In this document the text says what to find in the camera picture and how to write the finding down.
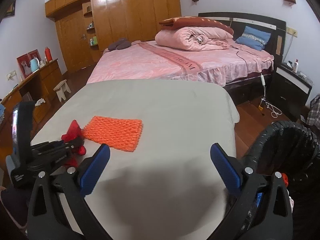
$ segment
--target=bed frame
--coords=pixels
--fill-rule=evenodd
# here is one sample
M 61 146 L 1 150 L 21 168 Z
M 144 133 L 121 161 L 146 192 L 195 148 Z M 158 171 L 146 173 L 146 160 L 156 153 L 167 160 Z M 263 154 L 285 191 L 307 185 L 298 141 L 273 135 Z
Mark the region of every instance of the bed frame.
M 214 19 L 230 26 L 234 30 L 233 40 L 242 35 L 246 26 L 271 33 L 270 40 L 264 50 L 275 57 L 274 70 L 282 62 L 286 22 L 262 15 L 238 12 L 208 12 L 199 13 L 198 16 Z M 272 79 L 272 73 L 264 74 L 264 77 L 268 87 Z M 236 105 L 263 95 L 260 76 L 231 82 L 225 85 L 224 88 Z

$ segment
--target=red bottle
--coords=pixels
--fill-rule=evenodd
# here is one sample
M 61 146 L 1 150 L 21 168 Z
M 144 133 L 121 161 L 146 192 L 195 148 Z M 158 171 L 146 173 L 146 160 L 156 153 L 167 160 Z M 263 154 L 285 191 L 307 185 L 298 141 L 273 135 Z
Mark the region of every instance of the red bottle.
M 47 58 L 47 61 L 50 62 L 52 60 L 51 52 L 48 47 L 45 48 L 44 51 L 45 57 Z

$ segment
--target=pink blanket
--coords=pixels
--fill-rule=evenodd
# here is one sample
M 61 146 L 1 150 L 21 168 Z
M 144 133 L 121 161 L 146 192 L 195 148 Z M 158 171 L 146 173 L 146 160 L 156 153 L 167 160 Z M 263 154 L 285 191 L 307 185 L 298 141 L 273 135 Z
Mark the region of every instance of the pink blanket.
M 154 51 L 149 46 L 146 49 L 137 44 L 127 49 L 107 52 L 96 65 L 87 83 L 113 79 L 177 79 L 224 86 L 237 78 L 248 76 L 249 73 L 268 69 L 273 63 L 273 56 L 265 51 L 251 51 L 247 46 L 237 49 L 232 46 L 239 44 L 233 40 L 227 42 L 230 48 L 224 50 L 186 51 L 162 47 L 155 41 L 150 41 L 146 44 L 152 46 Z
M 232 38 L 230 33 L 216 27 L 184 27 L 178 30 L 161 30 L 155 40 L 161 46 L 204 51 L 228 49 L 226 40 Z

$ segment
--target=blue kettle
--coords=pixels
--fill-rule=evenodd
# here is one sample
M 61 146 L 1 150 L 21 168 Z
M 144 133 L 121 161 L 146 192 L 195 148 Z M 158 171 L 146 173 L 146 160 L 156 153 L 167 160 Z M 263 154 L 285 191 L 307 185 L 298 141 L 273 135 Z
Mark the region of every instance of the blue kettle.
M 30 66 L 31 66 L 31 71 L 32 73 L 37 71 L 39 69 L 39 60 L 38 58 L 34 57 L 31 61 L 30 61 Z

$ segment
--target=small stool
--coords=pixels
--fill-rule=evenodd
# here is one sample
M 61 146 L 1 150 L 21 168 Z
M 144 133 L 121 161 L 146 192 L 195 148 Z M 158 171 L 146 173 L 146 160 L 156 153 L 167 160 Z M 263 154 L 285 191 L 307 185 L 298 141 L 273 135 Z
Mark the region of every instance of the small stool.
M 68 84 L 67 84 L 67 80 L 63 80 L 61 81 L 54 89 L 53 91 L 56 91 L 57 92 L 57 95 L 58 95 L 58 98 L 61 102 L 61 100 L 66 100 L 66 96 L 64 94 L 64 92 L 68 92 L 68 93 L 71 93 L 71 90 L 70 88 L 68 87 Z

